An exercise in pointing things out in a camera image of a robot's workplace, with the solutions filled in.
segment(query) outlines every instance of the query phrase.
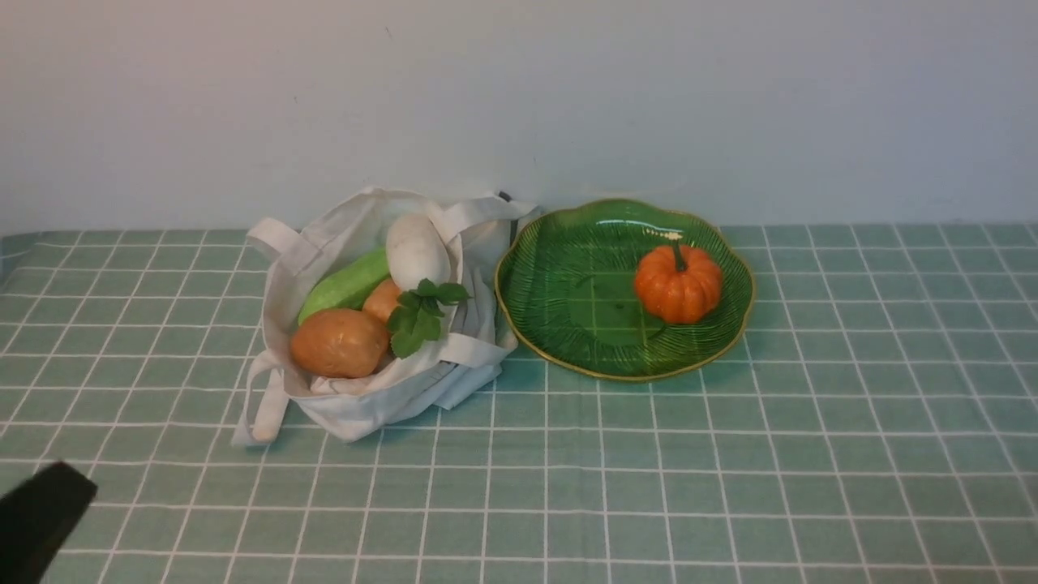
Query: green leaf-shaped plate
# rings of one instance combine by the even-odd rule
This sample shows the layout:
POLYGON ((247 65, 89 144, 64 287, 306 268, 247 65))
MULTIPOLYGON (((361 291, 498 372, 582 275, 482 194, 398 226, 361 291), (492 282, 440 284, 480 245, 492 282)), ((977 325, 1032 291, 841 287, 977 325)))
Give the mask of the green leaf-shaped plate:
POLYGON ((756 297, 748 266, 715 227, 629 199, 535 219, 497 265, 494 283, 509 325, 538 355, 629 382, 691 371, 725 355, 742 336, 756 297), (649 315, 634 295, 638 261, 674 232, 709 252, 723 272, 720 305, 691 326, 649 315))

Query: green leaf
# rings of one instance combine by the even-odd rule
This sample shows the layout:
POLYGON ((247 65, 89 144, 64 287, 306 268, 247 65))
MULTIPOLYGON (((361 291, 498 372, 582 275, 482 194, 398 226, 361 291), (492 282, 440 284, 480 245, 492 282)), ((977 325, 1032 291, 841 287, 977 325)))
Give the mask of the green leaf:
POLYGON ((418 282, 418 296, 426 299, 436 297, 436 284, 428 277, 418 282))
POLYGON ((436 287, 436 300, 441 305, 457 305, 468 299, 468 290, 461 283, 445 282, 436 287))
POLYGON ((409 333, 414 330, 414 324, 418 321, 418 311, 404 306, 397 307, 386 322, 386 329, 390 333, 409 333))
POLYGON ((397 297, 397 302, 400 303, 400 306, 402 307, 417 309, 421 299, 419 299, 414 291, 403 291, 400 297, 397 297))
POLYGON ((440 310, 440 304, 436 302, 436 299, 422 299, 421 312, 429 313, 437 318, 443 317, 443 311, 440 310))
POLYGON ((427 313, 418 313, 417 323, 414 325, 414 335, 422 341, 435 341, 440 338, 440 319, 427 313))
POLYGON ((422 340, 408 333, 398 333, 389 339, 393 355, 398 359, 405 359, 418 353, 421 349, 422 340))

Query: green cucumber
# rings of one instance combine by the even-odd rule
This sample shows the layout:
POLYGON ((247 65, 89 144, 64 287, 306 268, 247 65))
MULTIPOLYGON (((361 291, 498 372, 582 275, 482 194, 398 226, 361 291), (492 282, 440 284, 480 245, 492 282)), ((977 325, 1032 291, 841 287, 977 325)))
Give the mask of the green cucumber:
POLYGON ((355 261, 325 276, 310 289, 299 311, 299 325, 316 312, 326 309, 360 310, 364 301, 385 278, 389 277, 386 248, 379 247, 357 257, 355 261))

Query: pumpkin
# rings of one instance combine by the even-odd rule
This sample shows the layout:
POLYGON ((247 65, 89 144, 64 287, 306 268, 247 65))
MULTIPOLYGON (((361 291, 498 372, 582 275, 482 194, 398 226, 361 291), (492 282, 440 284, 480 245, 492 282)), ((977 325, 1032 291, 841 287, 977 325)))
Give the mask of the pumpkin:
POLYGON ((722 279, 709 253, 673 239, 638 261, 634 294, 646 312, 664 323, 693 325, 717 308, 722 279))
POLYGON ((292 360, 322 378, 366 378, 389 351, 389 332, 374 316, 352 309, 310 315, 292 336, 292 360))

